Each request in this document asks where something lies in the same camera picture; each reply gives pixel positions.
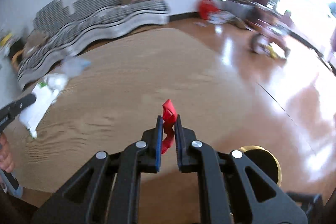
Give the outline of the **person's left hand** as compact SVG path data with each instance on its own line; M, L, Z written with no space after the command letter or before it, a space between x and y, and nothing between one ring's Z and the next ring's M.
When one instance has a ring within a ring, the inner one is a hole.
M15 168L15 162L11 153L10 144L4 133L1 134L1 150L0 150L0 167L1 170L11 173Z

